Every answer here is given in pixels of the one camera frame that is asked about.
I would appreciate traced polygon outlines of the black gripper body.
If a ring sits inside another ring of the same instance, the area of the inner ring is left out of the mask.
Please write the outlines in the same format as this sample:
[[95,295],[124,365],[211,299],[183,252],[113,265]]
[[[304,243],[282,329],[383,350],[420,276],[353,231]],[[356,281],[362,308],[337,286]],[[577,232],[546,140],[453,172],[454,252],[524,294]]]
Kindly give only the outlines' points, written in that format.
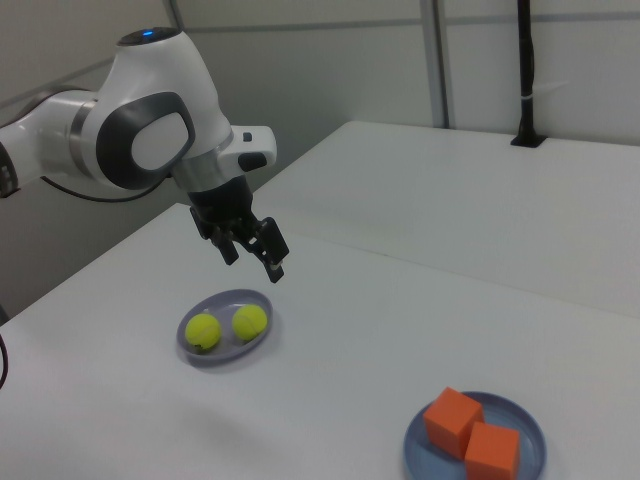
[[253,194],[244,176],[211,190],[189,192],[188,197],[201,235],[212,235],[215,228],[244,234],[254,226]]

